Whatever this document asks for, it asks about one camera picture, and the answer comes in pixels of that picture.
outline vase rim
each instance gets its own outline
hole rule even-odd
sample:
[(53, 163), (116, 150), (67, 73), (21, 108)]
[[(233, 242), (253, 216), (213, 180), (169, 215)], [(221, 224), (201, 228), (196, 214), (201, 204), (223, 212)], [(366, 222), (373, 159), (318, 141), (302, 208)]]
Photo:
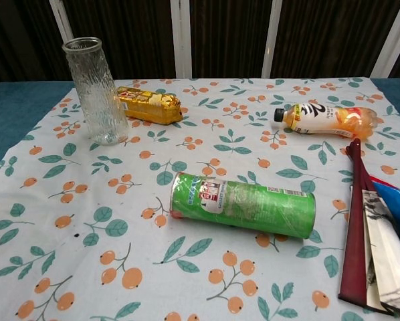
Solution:
[(68, 40), (62, 45), (67, 54), (86, 54), (102, 47), (102, 41), (97, 37), (79, 37)]

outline floral tablecloth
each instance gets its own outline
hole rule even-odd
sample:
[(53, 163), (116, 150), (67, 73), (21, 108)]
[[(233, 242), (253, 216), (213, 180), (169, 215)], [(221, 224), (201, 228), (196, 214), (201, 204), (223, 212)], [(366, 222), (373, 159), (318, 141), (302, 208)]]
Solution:
[[(88, 138), (76, 91), (0, 162), (0, 320), (390, 320), (337, 298), (349, 139), (272, 122), (297, 102), (366, 106), (376, 177), (400, 187), (400, 116), (366, 78), (119, 80), (174, 93), (184, 119)], [(316, 195), (309, 239), (169, 215), (178, 171)]]

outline bottle cap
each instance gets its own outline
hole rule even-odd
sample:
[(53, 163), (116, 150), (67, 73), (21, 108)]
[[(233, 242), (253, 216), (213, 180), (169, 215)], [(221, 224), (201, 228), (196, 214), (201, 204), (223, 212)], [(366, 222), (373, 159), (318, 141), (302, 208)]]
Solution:
[(285, 110), (283, 108), (276, 108), (276, 110), (274, 111), (274, 121), (282, 122), (284, 114), (285, 114)]

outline plastic bottle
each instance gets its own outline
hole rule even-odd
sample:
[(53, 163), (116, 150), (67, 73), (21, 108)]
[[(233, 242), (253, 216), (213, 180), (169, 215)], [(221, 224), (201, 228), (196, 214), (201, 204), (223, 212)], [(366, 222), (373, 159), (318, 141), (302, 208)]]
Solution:
[(366, 139), (377, 127), (377, 113), (363, 107), (341, 108), (319, 104), (295, 104), (289, 110), (277, 108), (275, 122), (285, 122), (300, 134), (337, 134)]

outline pringles can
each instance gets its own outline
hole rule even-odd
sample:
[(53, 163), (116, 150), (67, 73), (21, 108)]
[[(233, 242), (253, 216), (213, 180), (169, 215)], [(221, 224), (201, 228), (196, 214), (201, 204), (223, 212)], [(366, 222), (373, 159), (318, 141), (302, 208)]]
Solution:
[(316, 202), (312, 193), (178, 173), (171, 215), (307, 239)]

